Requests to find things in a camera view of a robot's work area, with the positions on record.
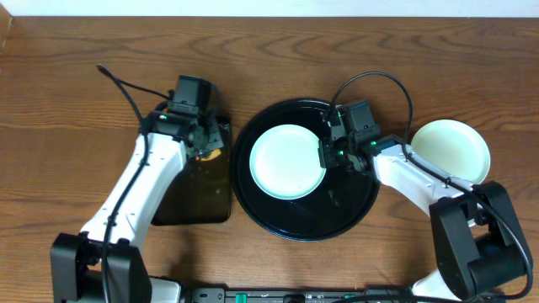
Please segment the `rectangular black water tray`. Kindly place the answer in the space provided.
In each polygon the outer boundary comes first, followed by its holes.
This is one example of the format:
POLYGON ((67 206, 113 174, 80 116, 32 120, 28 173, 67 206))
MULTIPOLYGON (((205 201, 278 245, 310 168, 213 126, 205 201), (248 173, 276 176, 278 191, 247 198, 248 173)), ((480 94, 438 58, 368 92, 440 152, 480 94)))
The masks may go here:
POLYGON ((208 160, 189 160, 169 185, 157 212, 155 226, 222 223, 231 214, 231 121, 216 118, 224 147, 208 160))

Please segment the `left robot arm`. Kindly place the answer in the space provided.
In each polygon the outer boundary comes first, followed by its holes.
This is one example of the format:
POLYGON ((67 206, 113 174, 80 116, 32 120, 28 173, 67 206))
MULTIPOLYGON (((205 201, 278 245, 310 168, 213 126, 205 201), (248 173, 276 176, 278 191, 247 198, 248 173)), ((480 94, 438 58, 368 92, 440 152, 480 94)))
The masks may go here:
POLYGON ((147 272, 142 247, 163 196, 189 160, 224 146, 210 107, 215 84, 182 75, 139 120, 124 172, 77 235, 61 233, 50 250, 55 302, 179 302, 180 283, 147 272))

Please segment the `round black tray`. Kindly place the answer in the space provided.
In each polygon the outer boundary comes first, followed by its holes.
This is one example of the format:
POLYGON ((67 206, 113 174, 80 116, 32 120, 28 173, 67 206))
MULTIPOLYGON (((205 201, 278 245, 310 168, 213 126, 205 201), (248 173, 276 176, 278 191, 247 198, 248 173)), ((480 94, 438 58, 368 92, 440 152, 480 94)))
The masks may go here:
POLYGON ((230 173, 239 204, 265 230, 289 240, 322 241, 339 236, 357 225, 373 206, 380 182, 372 173, 332 168, 310 194, 284 200, 263 192, 251 175, 248 156, 265 131, 278 125, 303 126, 317 137, 329 130, 322 114, 329 103, 321 99, 294 98, 269 106, 243 128, 232 149, 230 173))

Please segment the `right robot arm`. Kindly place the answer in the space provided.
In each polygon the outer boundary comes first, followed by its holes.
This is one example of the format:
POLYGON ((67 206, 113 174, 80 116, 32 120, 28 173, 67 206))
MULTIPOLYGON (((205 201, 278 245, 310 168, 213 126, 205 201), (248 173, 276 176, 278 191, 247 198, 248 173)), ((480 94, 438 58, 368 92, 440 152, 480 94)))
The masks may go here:
POLYGON ((416 155, 404 138, 382 136, 366 102, 330 104, 323 120, 330 134, 319 143, 322 167, 370 173, 430 217, 437 270, 416 283, 415 295, 494 299, 494 288, 519 277, 526 286, 515 298, 529 293, 533 259, 501 184, 457 178, 416 155))

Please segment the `light blue plate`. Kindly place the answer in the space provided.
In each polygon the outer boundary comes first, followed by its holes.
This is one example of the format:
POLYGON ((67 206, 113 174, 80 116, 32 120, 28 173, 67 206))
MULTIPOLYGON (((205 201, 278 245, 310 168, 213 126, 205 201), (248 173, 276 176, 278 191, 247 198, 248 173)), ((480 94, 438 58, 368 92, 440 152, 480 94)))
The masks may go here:
POLYGON ((254 142, 249 171, 255 184, 276 199, 293 200, 309 195, 327 170, 318 155, 318 137, 299 125, 277 125, 254 142))
POLYGON ((491 154, 483 137, 457 120, 436 120, 414 135, 414 151, 444 171, 461 179, 482 183, 488 176, 491 154))

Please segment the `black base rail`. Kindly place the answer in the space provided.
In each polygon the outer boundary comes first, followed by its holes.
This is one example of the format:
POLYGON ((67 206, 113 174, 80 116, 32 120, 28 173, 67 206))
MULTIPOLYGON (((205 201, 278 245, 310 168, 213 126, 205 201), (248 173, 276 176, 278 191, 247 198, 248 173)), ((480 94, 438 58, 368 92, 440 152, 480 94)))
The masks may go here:
POLYGON ((206 287, 185 290, 181 303, 287 303, 334 302, 358 295, 411 295, 410 288, 374 287, 364 290, 278 290, 278 289, 226 289, 206 287))

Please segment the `orange green scrub sponge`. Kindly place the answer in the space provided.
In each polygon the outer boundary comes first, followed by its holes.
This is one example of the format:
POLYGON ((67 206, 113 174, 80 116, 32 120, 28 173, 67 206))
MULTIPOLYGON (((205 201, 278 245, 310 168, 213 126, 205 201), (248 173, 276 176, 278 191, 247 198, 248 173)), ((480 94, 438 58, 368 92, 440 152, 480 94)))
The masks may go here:
POLYGON ((209 162, 215 160, 221 155, 221 149, 214 149, 210 152, 207 152, 201 156, 198 156, 198 160, 201 162, 209 162))

